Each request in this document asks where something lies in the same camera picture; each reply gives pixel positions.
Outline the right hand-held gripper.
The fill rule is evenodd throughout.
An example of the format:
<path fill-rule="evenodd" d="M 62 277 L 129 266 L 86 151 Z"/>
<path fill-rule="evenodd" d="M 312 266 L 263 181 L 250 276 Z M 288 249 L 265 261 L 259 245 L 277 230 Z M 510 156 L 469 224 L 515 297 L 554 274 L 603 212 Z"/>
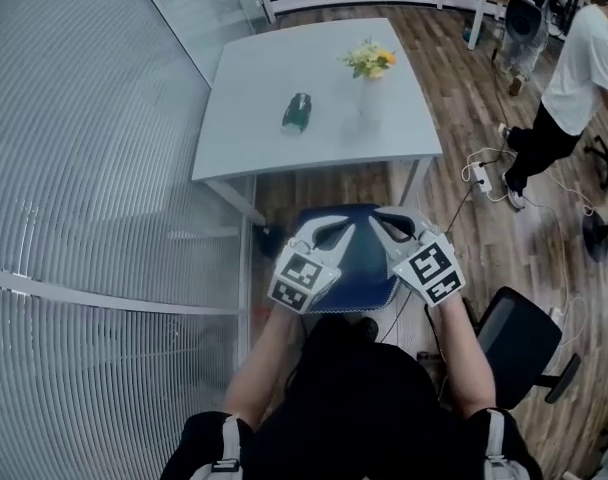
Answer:
<path fill-rule="evenodd" d="M 429 307 L 439 305 L 466 285 L 452 244 L 416 207 L 378 207 L 368 220 L 395 265 L 393 272 Z M 410 239 L 419 240 L 425 232 L 435 236 L 409 255 Z"/>

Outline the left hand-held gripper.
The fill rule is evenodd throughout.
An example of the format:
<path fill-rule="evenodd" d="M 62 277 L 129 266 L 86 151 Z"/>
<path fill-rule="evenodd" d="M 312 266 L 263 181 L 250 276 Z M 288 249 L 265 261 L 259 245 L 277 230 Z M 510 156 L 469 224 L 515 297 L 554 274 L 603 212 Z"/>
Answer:
<path fill-rule="evenodd" d="M 278 256 L 267 296 L 297 314 L 319 302 L 341 277 L 339 265 L 355 233 L 346 222 L 344 216 L 306 221 Z M 321 249 L 315 248 L 317 234 L 331 228 Z"/>

